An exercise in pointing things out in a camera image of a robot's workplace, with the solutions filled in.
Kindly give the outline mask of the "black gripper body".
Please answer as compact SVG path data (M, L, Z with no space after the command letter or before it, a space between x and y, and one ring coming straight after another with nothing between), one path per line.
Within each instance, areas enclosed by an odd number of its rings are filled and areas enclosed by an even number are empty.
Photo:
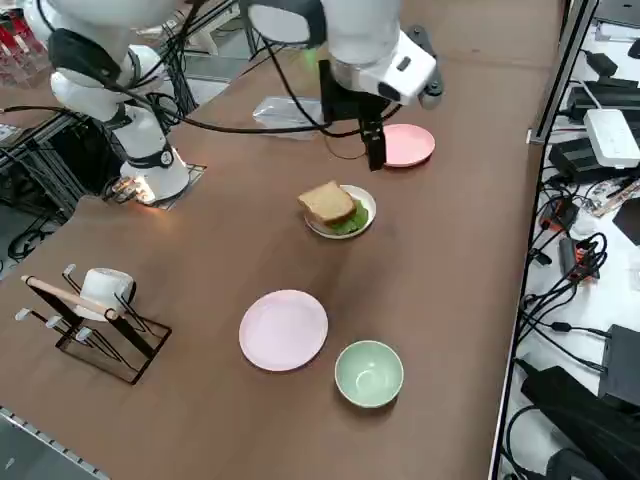
M319 80L324 120L333 123L358 120L360 123L380 123L391 101L366 92L341 86L333 77L330 62L320 60Z

